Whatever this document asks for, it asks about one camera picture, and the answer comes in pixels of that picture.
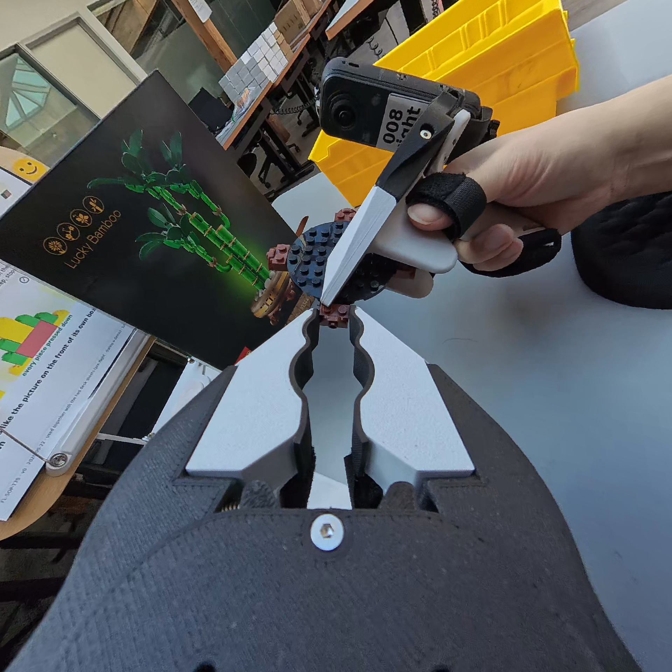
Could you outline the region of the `yellow smiley card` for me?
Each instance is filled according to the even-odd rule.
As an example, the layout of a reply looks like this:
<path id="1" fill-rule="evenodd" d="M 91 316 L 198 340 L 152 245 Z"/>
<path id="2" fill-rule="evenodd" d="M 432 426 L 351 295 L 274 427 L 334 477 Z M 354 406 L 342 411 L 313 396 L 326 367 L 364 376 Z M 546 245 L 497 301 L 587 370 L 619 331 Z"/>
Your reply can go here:
<path id="1" fill-rule="evenodd" d="M 1 216 L 24 196 L 49 168 L 17 150 L 1 147 Z"/>

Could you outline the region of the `person's right hand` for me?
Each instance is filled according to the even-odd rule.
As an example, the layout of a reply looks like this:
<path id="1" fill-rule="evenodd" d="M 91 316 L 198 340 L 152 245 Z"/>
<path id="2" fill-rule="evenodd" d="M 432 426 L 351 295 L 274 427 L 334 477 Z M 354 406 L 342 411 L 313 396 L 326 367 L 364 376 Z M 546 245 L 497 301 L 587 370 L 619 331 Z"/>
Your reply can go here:
<path id="1" fill-rule="evenodd" d="M 488 202 L 509 207 L 538 229 L 564 234 L 628 197 L 631 140 L 618 97 L 494 139 L 452 161 Z"/>

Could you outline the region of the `glass window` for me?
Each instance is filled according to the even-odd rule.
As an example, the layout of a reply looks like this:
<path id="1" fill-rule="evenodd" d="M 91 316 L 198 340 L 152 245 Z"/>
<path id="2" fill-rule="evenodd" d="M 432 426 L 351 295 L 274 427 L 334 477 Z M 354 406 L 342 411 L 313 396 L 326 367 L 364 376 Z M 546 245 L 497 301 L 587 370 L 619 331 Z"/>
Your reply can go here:
<path id="1" fill-rule="evenodd" d="M 74 14 L 1 51 L 1 144 L 52 166 L 139 84 Z"/>

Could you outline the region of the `clear plastic compartment organizer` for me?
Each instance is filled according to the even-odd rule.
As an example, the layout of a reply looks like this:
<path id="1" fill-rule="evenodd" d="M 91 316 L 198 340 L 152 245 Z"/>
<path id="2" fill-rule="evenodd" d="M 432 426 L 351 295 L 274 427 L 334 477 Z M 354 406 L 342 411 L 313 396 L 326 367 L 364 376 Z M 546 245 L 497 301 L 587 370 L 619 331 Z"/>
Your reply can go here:
<path id="1" fill-rule="evenodd" d="M 235 103 L 246 89 L 263 89 L 268 82 L 276 82 L 293 54 L 287 39 L 275 22 L 271 22 L 223 75 L 219 85 Z"/>

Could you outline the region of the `white sheet clamp bar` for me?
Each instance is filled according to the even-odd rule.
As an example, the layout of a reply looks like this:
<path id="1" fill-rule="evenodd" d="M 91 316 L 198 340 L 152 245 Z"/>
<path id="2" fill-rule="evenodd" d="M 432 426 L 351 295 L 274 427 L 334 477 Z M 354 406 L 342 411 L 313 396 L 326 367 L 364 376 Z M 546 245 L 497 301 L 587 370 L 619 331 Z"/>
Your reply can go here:
<path id="1" fill-rule="evenodd" d="M 154 340 L 154 337 L 138 330 L 133 332 L 85 402 L 83 410 L 77 412 L 56 444 L 55 461 L 44 467 L 46 476 L 55 478 L 64 475 L 77 458 L 86 455 Z"/>

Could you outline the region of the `wooden workbench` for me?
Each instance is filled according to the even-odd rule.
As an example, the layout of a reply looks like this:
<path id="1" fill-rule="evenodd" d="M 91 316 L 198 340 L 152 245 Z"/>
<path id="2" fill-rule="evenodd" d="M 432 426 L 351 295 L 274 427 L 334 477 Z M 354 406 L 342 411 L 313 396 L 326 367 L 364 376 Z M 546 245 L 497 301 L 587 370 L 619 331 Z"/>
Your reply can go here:
<path id="1" fill-rule="evenodd" d="M 260 112 L 262 118 L 266 118 L 270 114 L 273 109 L 271 96 L 282 96 L 290 91 L 294 81 L 310 58 L 309 47 L 313 45 L 322 48 L 321 37 L 324 35 L 327 23 L 333 14 L 333 4 L 333 1 L 323 1 L 321 10 L 315 14 L 303 35 L 290 44 L 294 54 L 290 64 L 286 66 L 278 80 L 274 83 L 268 82 L 263 89 L 246 89 L 240 99 L 234 103 L 234 105 L 239 105 L 240 109 L 234 110 L 231 121 L 216 136 L 217 141 L 223 148 L 234 147 L 245 124 L 252 119 L 256 112 Z"/>

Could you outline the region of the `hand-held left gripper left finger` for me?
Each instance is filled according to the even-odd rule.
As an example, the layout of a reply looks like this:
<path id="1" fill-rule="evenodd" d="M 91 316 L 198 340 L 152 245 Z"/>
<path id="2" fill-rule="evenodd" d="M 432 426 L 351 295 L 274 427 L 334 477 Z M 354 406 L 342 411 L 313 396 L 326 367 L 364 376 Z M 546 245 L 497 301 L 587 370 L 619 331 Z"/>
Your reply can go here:
<path id="1" fill-rule="evenodd" d="M 315 472 L 308 402 L 319 311 L 306 310 L 244 358 L 186 470 L 192 476 L 263 481 L 285 508 L 305 508 Z"/>

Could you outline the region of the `white plastic box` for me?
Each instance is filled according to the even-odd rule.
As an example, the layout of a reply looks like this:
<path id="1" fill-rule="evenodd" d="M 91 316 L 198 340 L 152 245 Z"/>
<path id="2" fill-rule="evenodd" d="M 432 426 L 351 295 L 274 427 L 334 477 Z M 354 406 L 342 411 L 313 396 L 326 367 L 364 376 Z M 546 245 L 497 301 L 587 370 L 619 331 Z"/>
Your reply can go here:
<path id="1" fill-rule="evenodd" d="M 190 359 L 167 399 L 149 437 L 158 432 L 176 413 L 203 391 L 219 374 L 213 368 L 197 359 Z"/>

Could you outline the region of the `black bamboo brick set box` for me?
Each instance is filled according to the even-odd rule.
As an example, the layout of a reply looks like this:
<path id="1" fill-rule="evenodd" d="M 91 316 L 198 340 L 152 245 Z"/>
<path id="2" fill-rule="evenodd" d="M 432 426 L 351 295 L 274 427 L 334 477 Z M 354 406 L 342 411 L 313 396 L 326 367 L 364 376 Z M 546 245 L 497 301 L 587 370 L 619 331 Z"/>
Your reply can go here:
<path id="1" fill-rule="evenodd" d="M 154 72 L 1 219 L 1 258 L 218 369 L 312 303 L 283 220 Z"/>

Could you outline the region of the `grey desk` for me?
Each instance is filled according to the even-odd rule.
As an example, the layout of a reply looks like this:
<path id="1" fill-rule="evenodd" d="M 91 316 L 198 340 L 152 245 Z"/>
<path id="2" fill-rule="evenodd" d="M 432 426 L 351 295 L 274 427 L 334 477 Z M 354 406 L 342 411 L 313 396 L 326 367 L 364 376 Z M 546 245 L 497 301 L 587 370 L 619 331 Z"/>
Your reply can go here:
<path id="1" fill-rule="evenodd" d="M 624 1 L 573 30 L 578 92 L 559 112 L 671 73 L 671 2 Z M 493 280 L 461 266 L 420 300 L 361 303 L 439 365 L 525 452 L 645 671 L 671 670 L 671 311 L 618 305 L 556 259 Z M 309 402 L 318 473 L 346 482 L 360 386 L 345 329 L 321 330 Z"/>

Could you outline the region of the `stacked yellow storage bins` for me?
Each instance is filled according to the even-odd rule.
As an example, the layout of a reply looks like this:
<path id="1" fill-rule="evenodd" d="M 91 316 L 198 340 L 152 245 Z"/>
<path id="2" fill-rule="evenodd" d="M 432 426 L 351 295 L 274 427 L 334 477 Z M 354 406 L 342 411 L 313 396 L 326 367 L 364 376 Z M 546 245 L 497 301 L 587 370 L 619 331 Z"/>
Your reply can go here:
<path id="1" fill-rule="evenodd" d="M 475 92 L 500 137 L 554 117 L 579 88 L 560 1 L 458 1 L 376 65 Z"/>

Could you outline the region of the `cardboard boxes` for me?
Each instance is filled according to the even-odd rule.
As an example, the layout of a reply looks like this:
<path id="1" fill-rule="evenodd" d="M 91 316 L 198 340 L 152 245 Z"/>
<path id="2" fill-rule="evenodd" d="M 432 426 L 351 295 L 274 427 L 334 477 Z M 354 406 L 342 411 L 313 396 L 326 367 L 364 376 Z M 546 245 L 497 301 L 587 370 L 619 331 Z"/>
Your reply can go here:
<path id="1" fill-rule="evenodd" d="M 280 1 L 274 25 L 287 43 L 292 44 L 303 35 L 322 6 L 322 1 Z"/>

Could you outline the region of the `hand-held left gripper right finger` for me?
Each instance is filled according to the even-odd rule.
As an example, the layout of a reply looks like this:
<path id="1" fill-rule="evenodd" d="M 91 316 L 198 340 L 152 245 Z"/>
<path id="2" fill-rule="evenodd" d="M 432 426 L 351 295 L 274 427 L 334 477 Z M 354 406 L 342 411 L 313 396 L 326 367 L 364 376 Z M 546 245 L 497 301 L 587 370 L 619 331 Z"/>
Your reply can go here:
<path id="1" fill-rule="evenodd" d="M 359 307 L 351 308 L 349 337 L 362 387 L 344 459 L 353 508 L 377 508 L 394 483 L 420 492 L 429 479 L 472 475 L 433 368 Z"/>

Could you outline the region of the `round black brick plate assembly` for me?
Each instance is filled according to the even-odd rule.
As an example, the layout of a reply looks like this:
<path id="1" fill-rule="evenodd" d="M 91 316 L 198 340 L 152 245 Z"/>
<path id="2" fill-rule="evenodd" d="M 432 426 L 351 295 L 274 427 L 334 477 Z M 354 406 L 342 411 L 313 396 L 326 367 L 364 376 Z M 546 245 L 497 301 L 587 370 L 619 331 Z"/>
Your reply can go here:
<path id="1" fill-rule="evenodd" d="M 321 292 L 327 259 L 355 214 L 353 208 L 343 208 L 335 213 L 333 222 L 300 231 L 291 245 L 280 243 L 269 249 L 266 257 L 270 276 L 251 305 L 255 317 L 282 327 L 317 301 L 322 326 L 346 328 L 352 304 L 373 298 L 385 288 L 413 286 L 421 278 L 414 267 L 369 253 L 334 303 L 324 307 Z"/>

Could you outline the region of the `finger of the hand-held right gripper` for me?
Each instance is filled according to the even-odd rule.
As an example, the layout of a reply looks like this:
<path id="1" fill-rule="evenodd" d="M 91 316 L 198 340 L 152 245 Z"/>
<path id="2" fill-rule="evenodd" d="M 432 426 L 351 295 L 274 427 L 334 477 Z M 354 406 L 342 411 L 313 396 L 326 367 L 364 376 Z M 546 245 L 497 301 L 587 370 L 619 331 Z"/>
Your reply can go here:
<path id="1" fill-rule="evenodd" d="M 321 293 L 324 306 L 337 298 L 396 206 L 395 197 L 384 189 L 370 190 L 327 260 Z"/>
<path id="2" fill-rule="evenodd" d="M 433 274 L 416 270 L 412 278 L 395 273 L 391 278 L 391 291 L 410 298 L 425 298 L 433 290 Z"/>

